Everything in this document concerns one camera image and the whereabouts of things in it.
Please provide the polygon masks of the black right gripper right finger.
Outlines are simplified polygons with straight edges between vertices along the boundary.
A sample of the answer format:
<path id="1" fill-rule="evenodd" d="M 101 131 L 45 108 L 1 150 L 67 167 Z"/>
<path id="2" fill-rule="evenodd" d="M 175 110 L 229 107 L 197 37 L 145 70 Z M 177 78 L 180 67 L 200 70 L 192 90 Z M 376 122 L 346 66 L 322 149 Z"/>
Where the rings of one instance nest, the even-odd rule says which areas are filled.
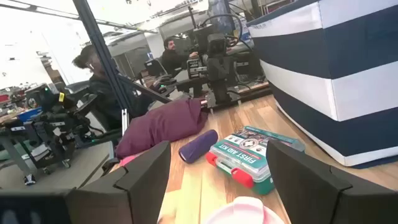
<path id="1" fill-rule="evenodd" d="M 292 223 L 397 224 L 397 191 L 279 141 L 267 144 L 274 185 Z"/>

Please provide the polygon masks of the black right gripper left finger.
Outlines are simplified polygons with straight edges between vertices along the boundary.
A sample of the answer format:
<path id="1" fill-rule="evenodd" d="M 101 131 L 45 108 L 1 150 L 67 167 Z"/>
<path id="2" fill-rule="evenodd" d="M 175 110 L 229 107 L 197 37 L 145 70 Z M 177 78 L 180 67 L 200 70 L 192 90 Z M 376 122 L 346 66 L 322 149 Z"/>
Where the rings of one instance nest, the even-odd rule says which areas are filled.
<path id="1" fill-rule="evenodd" d="M 137 158 L 67 197 L 72 223 L 157 223 L 170 172 L 170 143 Z"/>

